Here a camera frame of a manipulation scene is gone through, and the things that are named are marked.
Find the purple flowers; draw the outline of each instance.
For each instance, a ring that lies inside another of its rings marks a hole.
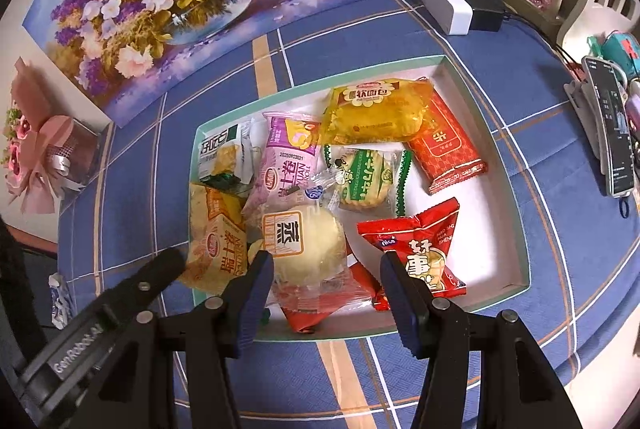
[[[120,5],[120,13],[113,18],[115,24],[121,24],[129,16],[133,16],[145,9],[142,2],[124,2]]]
[[[63,0],[51,11],[51,21],[61,21],[67,18],[74,10],[82,10],[91,0]]]
[[[80,63],[80,76],[78,77],[78,81],[92,97],[100,95],[107,89],[109,82],[104,75],[100,58],[84,58]]]
[[[66,26],[56,32],[56,41],[62,46],[68,46],[69,43],[71,43],[79,35],[80,33],[75,28]]]

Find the soft bread package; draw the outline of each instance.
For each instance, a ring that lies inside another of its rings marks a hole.
[[[320,141],[349,146],[406,142],[430,119],[433,85],[424,81],[384,79],[331,91],[322,118]]]
[[[220,295],[233,278],[246,274],[246,235],[238,197],[189,184],[190,244],[182,284]]]

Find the printed logo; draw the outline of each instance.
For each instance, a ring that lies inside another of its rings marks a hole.
[[[315,187],[311,187],[311,189],[307,189],[305,191],[305,195],[308,198],[311,198],[312,200],[319,200],[320,197],[322,196],[322,186],[321,185],[317,185]]]
[[[207,236],[207,252],[209,252],[211,257],[216,257],[218,255],[218,249],[218,238],[211,232],[211,234]]]
[[[264,173],[264,185],[270,191],[278,186],[278,173],[273,167],[268,168]]]

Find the red snack package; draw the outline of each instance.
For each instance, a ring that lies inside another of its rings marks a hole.
[[[466,284],[445,265],[459,210],[451,198],[408,218],[358,223],[358,234],[380,250],[395,250],[407,273],[422,279],[434,296],[464,295]]]
[[[347,257],[349,268],[325,282],[327,291],[321,292],[318,304],[309,305],[306,310],[303,309],[304,305],[300,305],[300,309],[297,311],[282,308],[289,326],[294,331],[313,333],[315,325],[329,317],[333,312],[340,310],[343,306],[362,301],[375,302],[377,294],[382,290],[380,283],[356,259],[348,243],[347,253],[349,254]],[[295,293],[294,288],[292,287],[291,293]],[[276,296],[281,297],[280,295],[285,292],[286,289],[281,287]],[[386,308],[375,308],[376,310],[389,310],[388,305]]]
[[[449,106],[435,90],[431,96],[430,111],[433,121],[425,121],[408,144],[431,180],[427,192],[432,195],[485,172],[487,167]]]

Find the table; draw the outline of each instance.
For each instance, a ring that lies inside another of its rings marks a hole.
[[[364,0],[288,24],[194,73],[125,128],[102,135],[89,185],[62,206],[58,261],[81,309],[166,247],[186,250],[196,128],[291,86],[382,62],[447,54],[492,127],[510,175],[532,284],[482,313],[511,308],[563,383],[606,346],[640,301],[640,221],[606,197],[604,177],[562,84],[570,75],[526,25],[445,37],[420,0]],[[154,308],[187,311],[172,284]],[[189,427],[183,355],[178,417]],[[397,334],[319,343],[256,343],[229,372],[243,426],[409,427],[425,361]],[[470,359],[465,424],[478,411],[479,356]]]

